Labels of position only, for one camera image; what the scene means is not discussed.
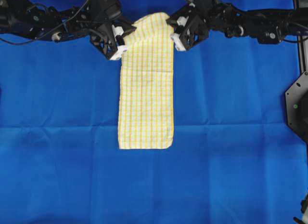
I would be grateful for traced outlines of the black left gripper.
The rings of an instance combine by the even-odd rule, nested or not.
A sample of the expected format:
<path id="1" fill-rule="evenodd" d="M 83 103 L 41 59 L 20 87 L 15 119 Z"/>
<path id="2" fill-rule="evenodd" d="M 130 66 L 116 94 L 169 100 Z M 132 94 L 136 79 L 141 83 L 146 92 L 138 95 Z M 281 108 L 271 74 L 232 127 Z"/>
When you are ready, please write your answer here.
<path id="1" fill-rule="evenodd" d="M 107 60 L 120 60 L 127 51 L 124 37 L 135 32 L 136 27 L 127 18 L 101 24 L 96 29 L 89 29 L 90 43 L 102 53 Z"/>

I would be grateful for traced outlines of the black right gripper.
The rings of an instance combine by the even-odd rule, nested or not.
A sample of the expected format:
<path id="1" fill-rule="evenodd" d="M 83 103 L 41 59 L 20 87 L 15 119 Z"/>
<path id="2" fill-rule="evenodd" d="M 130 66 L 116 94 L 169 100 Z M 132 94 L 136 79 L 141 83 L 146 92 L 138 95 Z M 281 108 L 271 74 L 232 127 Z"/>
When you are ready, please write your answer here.
<path id="1" fill-rule="evenodd" d="M 166 23 L 174 28 L 170 38 L 177 51 L 188 51 L 209 37 L 205 19 L 194 7 L 182 7 Z"/>

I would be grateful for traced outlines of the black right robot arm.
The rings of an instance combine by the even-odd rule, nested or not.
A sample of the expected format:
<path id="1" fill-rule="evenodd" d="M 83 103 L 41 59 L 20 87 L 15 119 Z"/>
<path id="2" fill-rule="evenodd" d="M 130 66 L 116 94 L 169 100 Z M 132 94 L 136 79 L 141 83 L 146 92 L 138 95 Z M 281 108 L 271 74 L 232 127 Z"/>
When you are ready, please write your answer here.
<path id="1" fill-rule="evenodd" d="M 174 28 L 171 39 L 177 51 L 190 50 L 209 38 L 211 31 L 227 38 L 251 37 L 259 44 L 279 44 L 287 36 L 307 36 L 308 9 L 243 11 L 220 0 L 186 0 L 166 23 Z"/>

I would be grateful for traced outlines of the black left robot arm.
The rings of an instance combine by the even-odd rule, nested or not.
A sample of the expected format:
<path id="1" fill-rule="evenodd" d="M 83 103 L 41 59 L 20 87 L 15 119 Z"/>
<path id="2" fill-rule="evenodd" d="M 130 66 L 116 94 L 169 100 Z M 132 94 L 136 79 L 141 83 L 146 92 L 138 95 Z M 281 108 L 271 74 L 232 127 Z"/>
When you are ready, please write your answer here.
<path id="1" fill-rule="evenodd" d="M 127 51 L 124 37 L 137 28 L 123 16 L 119 0 L 86 0 L 59 11 L 29 0 L 0 0 L 0 32 L 34 41 L 66 42 L 88 36 L 106 59 Z"/>

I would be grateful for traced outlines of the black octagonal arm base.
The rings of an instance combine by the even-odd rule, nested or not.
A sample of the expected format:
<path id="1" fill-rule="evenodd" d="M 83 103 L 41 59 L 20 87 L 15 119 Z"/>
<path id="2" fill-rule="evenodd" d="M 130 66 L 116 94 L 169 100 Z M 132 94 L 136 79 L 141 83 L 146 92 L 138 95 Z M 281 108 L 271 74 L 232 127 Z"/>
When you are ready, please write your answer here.
<path id="1" fill-rule="evenodd" d="M 285 92 L 288 127 L 308 144 L 308 72 Z"/>

